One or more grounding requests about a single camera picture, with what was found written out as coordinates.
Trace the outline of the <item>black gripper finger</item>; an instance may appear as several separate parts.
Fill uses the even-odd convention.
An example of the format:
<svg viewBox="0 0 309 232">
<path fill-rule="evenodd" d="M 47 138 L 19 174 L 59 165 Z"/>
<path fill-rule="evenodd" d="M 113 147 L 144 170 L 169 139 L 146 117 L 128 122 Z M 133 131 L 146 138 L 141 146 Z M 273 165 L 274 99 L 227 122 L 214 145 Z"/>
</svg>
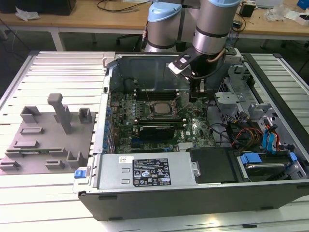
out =
<svg viewBox="0 0 309 232">
<path fill-rule="evenodd" d="M 204 80 L 190 80 L 189 102 L 196 102 L 198 98 L 206 95 L 204 86 Z"/>
</svg>

